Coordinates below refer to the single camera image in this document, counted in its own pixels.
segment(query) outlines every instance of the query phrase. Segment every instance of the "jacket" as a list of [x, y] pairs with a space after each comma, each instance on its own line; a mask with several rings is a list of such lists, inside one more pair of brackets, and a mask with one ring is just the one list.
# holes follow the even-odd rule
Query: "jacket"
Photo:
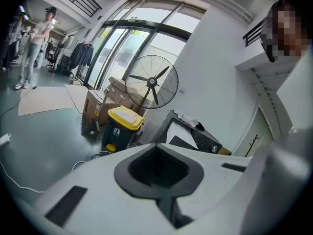
[[83, 65], [90, 66], [93, 54], [93, 47], [85, 45], [84, 43], [78, 44], [72, 55], [70, 56], [71, 66]]

